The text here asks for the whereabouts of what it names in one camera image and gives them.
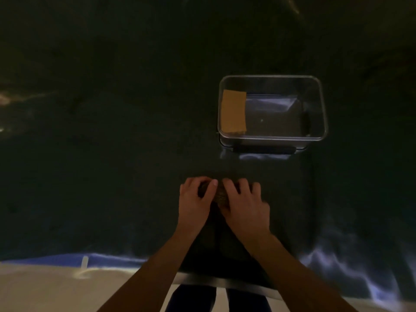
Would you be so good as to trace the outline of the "person's left hand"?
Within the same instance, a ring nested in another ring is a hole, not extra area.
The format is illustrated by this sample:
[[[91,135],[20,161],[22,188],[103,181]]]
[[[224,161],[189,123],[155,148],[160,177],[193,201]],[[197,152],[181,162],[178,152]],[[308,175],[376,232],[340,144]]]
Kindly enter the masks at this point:
[[[175,235],[195,238],[204,227],[212,202],[198,202],[198,180],[207,176],[187,178],[180,185],[179,218]]]

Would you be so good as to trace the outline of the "person's right hand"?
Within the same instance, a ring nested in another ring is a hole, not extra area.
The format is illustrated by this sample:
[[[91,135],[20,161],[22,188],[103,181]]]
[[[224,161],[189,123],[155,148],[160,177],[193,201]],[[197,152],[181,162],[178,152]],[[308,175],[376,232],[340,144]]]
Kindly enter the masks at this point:
[[[223,185],[228,195],[231,218],[226,221],[232,232],[245,246],[258,242],[270,233],[270,207],[263,201],[261,185],[251,184],[252,197],[240,197],[235,183],[223,179]]]

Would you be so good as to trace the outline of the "dark brown textured block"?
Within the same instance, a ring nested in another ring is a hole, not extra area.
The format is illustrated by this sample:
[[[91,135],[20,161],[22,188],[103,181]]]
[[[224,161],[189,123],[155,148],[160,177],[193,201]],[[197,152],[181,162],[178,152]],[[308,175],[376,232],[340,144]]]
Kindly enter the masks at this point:
[[[200,184],[198,188],[198,196],[200,198],[203,198],[205,196],[209,183],[210,183],[209,181],[205,181]],[[229,208],[230,203],[229,203],[228,195],[222,183],[218,184],[218,187],[216,189],[216,194],[212,199],[212,203],[215,203],[218,206],[225,206]]]

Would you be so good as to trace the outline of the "person's left forearm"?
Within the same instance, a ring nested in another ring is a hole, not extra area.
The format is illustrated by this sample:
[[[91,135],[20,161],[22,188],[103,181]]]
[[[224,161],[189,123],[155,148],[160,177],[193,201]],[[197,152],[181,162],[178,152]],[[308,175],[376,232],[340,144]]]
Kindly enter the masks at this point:
[[[198,232],[177,227],[171,238],[97,312],[160,312]]]

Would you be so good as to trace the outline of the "person's right forearm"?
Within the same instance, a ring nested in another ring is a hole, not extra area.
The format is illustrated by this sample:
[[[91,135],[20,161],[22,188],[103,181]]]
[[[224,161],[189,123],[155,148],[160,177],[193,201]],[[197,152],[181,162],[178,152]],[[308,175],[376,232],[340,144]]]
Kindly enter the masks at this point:
[[[270,232],[249,238],[244,247],[267,273],[290,312],[357,312]]]

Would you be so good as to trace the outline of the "black table mat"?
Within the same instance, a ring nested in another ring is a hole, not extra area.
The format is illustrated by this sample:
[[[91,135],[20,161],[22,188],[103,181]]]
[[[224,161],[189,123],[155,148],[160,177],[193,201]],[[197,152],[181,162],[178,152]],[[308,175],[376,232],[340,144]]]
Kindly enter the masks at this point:
[[[315,184],[309,155],[286,161],[247,161],[249,167],[264,167],[264,200],[270,205],[270,230],[295,258],[312,250],[315,233]],[[218,205],[211,203],[208,220],[190,247],[180,273],[193,283],[228,280],[240,288],[274,286],[260,264],[247,252],[225,222]]]

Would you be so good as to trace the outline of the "clear plastic container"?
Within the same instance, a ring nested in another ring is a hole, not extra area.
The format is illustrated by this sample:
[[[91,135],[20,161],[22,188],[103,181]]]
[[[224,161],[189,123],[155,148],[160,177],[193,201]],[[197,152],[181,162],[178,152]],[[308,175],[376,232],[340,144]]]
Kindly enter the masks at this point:
[[[220,130],[225,89],[247,93],[245,134]],[[311,75],[225,76],[219,83],[217,114],[221,146],[241,154],[292,155],[329,132],[322,83]]]

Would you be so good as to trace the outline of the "orange-brown rectangular sheet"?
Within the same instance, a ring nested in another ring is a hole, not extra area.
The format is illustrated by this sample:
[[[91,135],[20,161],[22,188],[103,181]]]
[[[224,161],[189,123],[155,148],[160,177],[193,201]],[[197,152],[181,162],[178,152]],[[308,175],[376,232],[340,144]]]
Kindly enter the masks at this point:
[[[246,92],[223,90],[220,109],[220,130],[223,133],[246,133],[246,99]]]

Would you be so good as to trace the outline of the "dark blue trousers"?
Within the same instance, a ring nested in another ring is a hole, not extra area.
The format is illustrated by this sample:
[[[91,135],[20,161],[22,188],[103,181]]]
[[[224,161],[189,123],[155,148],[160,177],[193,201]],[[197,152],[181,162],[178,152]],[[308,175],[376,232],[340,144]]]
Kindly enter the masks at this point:
[[[216,301],[215,287],[181,284],[172,294],[165,312],[211,312]],[[229,312],[272,312],[265,296],[226,289]]]

